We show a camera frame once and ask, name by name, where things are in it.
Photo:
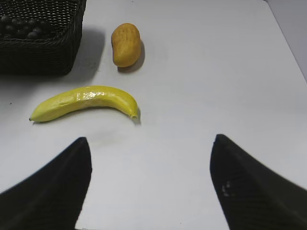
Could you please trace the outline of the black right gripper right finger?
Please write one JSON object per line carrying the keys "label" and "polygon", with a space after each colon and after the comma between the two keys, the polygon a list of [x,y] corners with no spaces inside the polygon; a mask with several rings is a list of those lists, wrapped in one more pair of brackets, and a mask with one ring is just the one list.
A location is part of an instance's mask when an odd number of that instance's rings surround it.
{"label": "black right gripper right finger", "polygon": [[307,191],[278,175],[229,137],[215,137],[210,174],[231,230],[305,230]]}

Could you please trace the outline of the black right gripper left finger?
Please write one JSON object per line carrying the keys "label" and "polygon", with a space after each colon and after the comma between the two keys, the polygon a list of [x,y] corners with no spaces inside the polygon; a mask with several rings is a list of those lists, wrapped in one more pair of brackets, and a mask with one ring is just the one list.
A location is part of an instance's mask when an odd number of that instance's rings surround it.
{"label": "black right gripper left finger", "polygon": [[92,175],[85,137],[0,195],[2,230],[73,230]]}

